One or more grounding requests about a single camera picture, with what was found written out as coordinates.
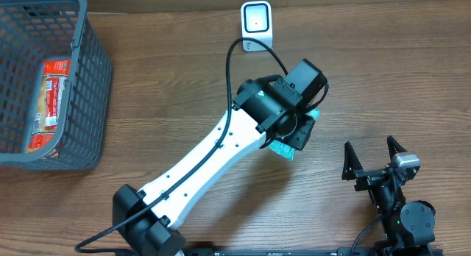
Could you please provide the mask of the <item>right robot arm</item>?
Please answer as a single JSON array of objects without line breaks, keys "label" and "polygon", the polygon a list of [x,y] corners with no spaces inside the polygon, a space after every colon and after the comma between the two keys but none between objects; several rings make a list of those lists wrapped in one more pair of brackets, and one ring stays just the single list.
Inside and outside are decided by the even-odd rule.
[{"label": "right robot arm", "polygon": [[[365,227],[353,241],[350,255],[441,255],[432,250],[435,241],[436,210],[431,203],[417,200],[407,202],[401,189],[417,175],[419,157],[403,148],[391,135],[386,139],[390,162],[384,168],[364,170],[352,144],[344,144],[344,166],[341,178],[354,180],[354,189],[367,191],[378,217]],[[368,251],[358,247],[361,239],[376,224],[382,224],[383,241],[377,241]]]}]

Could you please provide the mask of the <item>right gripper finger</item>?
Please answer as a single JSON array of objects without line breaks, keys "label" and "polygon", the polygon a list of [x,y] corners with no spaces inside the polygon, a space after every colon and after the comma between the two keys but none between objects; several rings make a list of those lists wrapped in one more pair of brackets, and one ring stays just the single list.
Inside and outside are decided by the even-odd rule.
[{"label": "right gripper finger", "polygon": [[352,144],[348,141],[344,144],[344,166],[341,178],[343,180],[357,179],[357,175],[363,172],[361,165]]},{"label": "right gripper finger", "polygon": [[386,142],[391,162],[399,163],[401,161],[401,157],[405,152],[407,152],[407,150],[404,149],[391,135],[387,137]]}]

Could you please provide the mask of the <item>teal wet wipes pack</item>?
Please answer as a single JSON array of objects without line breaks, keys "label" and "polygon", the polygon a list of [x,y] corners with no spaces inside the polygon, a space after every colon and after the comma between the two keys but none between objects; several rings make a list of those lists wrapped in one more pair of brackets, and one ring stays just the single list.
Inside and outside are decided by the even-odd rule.
[{"label": "teal wet wipes pack", "polygon": [[[320,117],[320,110],[313,109],[307,113],[308,116],[312,117],[315,121]],[[280,141],[273,141],[269,144],[269,148],[278,155],[286,158],[287,160],[294,159],[294,153],[296,149],[281,143]]]}]

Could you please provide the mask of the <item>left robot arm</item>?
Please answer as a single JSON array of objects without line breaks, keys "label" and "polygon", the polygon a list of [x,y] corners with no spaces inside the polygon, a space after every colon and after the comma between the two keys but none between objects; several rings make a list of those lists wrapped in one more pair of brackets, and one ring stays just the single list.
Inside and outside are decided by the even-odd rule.
[{"label": "left robot arm", "polygon": [[113,196],[113,223],[130,254],[180,254],[185,239],[179,227],[232,166],[267,146],[287,158],[303,150],[321,90],[328,90],[323,76],[249,79],[218,124],[175,166],[139,190],[122,186]]}]

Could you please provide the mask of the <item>long orange pasta packet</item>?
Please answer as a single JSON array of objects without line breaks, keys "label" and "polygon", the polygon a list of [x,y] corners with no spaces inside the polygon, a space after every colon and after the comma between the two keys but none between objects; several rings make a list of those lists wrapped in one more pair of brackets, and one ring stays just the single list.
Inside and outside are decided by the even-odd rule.
[{"label": "long orange pasta packet", "polygon": [[65,90],[70,62],[69,59],[65,59],[50,60],[43,63],[32,136],[26,148],[28,153],[47,145],[57,130],[62,94]]}]

